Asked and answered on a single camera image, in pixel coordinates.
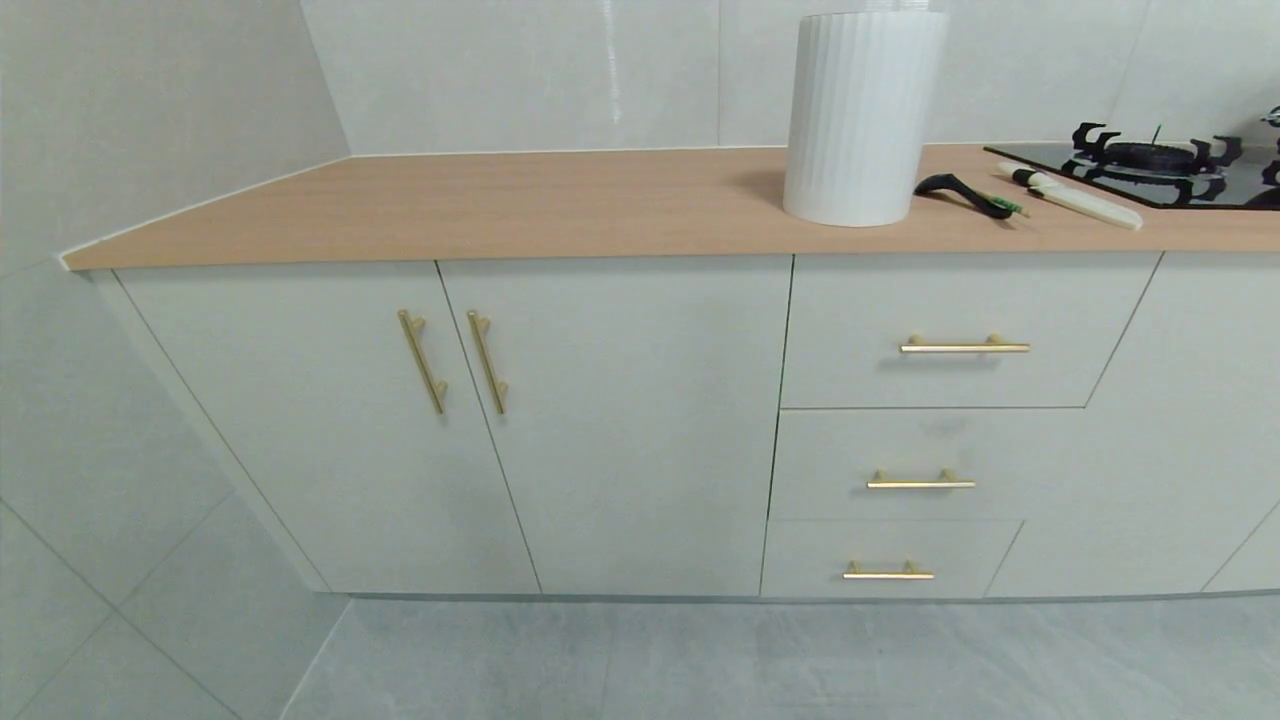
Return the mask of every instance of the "white ribbed vase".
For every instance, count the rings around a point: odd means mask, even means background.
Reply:
[[[787,213],[850,227],[906,218],[947,22],[928,10],[800,20]]]

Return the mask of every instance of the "wooden countertop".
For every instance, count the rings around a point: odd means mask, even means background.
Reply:
[[[986,218],[916,197],[879,228],[782,208],[786,150],[710,149],[351,158],[155,220],[63,256],[72,270],[467,258],[809,252],[1280,251],[1280,213],[1138,209],[1129,232],[995,177],[977,145],[932,145],[950,172],[1024,205]]]

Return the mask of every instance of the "black glass cooktop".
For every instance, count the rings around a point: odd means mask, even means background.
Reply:
[[[1074,178],[1149,208],[1280,210],[1280,147],[1239,138],[1187,145],[1112,142],[1117,132],[1084,123],[1065,142],[992,145],[988,151]]]

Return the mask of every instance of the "drawer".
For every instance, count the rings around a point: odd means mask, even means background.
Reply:
[[[774,520],[764,550],[764,597],[982,597],[1014,542],[1018,520]],[[932,579],[846,579],[901,573],[908,560]]]
[[[769,518],[997,520],[1059,497],[1080,452],[1084,410],[785,410]],[[972,488],[877,487],[937,482]]]
[[[1082,407],[1157,254],[800,255],[783,407]],[[904,354],[984,343],[1025,354]]]

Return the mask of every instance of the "knife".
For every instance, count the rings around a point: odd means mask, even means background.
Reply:
[[[1134,210],[1103,200],[1097,195],[1068,187],[1046,173],[1018,163],[998,163],[996,167],[1005,177],[1012,178],[1036,197],[1121,228],[1135,231],[1142,227],[1142,215]]]

